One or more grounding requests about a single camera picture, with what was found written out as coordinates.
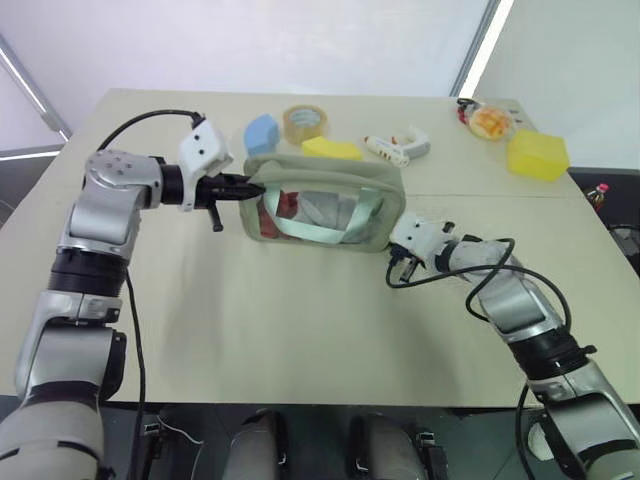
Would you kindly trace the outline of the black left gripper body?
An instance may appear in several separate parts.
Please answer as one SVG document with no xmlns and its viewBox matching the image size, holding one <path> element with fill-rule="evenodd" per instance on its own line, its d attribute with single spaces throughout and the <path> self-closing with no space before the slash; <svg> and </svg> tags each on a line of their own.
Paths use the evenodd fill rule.
<svg viewBox="0 0 640 480">
<path fill-rule="evenodd" d="M 232 174 L 221 173 L 215 177 L 204 176 L 198 181 L 194 208 L 208 212 L 214 232 L 224 230 L 217 202 L 237 201 L 237 186 L 238 178 Z"/>
</svg>

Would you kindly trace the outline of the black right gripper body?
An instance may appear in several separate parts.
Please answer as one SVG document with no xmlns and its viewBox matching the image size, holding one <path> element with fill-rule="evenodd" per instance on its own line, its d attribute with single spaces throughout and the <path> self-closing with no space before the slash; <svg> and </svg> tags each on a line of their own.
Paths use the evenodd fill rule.
<svg viewBox="0 0 640 480">
<path fill-rule="evenodd" d="M 410 283 L 418 267 L 425 267 L 423 260 L 412 254 L 405 247 L 396 243 L 390 244 L 390 259 L 387 267 L 387 282 L 393 283 L 392 273 L 400 266 L 399 283 Z"/>
</svg>

